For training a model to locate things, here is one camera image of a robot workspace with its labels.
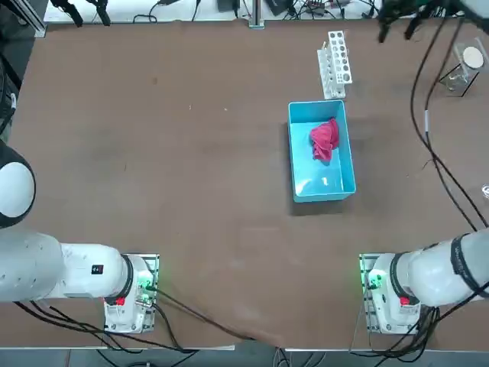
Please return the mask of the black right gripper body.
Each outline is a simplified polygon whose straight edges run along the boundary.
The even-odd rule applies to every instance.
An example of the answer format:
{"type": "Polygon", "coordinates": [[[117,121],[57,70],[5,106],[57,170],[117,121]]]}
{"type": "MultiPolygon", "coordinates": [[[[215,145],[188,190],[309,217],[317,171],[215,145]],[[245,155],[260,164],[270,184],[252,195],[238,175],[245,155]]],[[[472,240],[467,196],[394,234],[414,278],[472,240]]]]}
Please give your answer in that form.
{"type": "Polygon", "coordinates": [[[459,12],[458,6],[453,1],[445,0],[398,0],[384,1],[381,6],[382,15],[411,15],[420,10],[433,11],[442,8],[447,15],[453,15],[459,12]]]}

